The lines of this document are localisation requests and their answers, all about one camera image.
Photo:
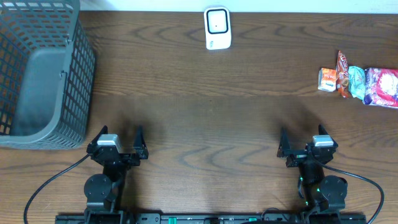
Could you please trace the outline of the teal snack wrapper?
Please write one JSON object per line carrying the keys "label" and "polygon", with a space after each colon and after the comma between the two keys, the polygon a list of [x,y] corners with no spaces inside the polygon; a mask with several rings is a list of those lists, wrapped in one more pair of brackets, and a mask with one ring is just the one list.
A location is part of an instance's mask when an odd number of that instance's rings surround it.
{"label": "teal snack wrapper", "polygon": [[349,70],[349,92],[354,98],[364,100],[365,96],[365,72],[362,68],[350,66]]}

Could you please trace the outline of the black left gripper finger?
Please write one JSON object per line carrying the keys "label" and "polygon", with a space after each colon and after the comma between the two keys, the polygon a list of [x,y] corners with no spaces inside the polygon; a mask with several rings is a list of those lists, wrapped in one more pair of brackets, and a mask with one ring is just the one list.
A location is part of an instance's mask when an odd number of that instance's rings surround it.
{"label": "black left gripper finger", "polygon": [[100,136],[102,135],[102,134],[107,134],[108,133],[108,127],[107,127],[107,125],[104,125],[102,128],[101,128],[101,131],[95,136],[95,138],[90,142],[90,146],[96,146],[98,143],[98,139],[100,138]]}
{"label": "black left gripper finger", "polygon": [[148,159],[149,151],[144,140],[144,133],[142,126],[138,126],[133,148],[139,159]]}

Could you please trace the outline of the orange red snack sachet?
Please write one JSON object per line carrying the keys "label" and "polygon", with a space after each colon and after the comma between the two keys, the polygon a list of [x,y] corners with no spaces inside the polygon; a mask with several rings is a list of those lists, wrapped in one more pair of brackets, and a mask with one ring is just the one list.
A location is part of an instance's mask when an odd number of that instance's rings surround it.
{"label": "orange red snack sachet", "polygon": [[336,89],[343,98],[350,98],[349,92],[349,66],[345,55],[338,51],[336,61]]}

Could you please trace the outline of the red purple snack packet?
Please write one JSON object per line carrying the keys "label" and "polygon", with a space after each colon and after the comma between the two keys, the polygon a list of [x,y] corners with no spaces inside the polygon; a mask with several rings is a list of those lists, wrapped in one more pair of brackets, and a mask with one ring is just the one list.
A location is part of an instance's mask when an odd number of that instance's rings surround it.
{"label": "red purple snack packet", "polygon": [[397,70],[365,69],[365,105],[397,109]]}

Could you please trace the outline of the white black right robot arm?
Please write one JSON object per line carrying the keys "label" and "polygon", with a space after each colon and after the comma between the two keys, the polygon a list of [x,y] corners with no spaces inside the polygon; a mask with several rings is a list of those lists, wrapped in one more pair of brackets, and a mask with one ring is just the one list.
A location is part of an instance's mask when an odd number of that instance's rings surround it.
{"label": "white black right robot arm", "polygon": [[344,178],[325,175],[324,166],[333,159],[338,144],[318,126],[318,134],[303,149],[292,149],[287,132],[280,132],[277,157],[286,159],[287,167],[297,167],[302,198],[316,213],[338,212],[345,208],[348,183]]}

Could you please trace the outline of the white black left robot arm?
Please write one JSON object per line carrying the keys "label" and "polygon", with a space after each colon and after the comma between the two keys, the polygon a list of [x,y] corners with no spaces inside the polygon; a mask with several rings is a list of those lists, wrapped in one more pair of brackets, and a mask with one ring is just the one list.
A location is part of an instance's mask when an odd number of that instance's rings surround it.
{"label": "white black left robot arm", "polygon": [[134,152],[122,153],[119,136],[108,133],[107,126],[89,143],[87,155],[103,167],[103,172],[92,175],[84,185],[87,199],[85,223],[129,223],[134,220],[118,207],[128,170],[149,157],[142,126],[137,129],[133,149]]}

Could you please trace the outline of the small orange carton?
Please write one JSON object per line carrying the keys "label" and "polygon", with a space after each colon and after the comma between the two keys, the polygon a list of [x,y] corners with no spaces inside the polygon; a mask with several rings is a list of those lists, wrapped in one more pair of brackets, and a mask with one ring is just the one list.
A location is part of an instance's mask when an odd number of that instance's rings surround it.
{"label": "small orange carton", "polygon": [[318,73],[318,89],[333,92],[336,90],[336,70],[321,68]]}

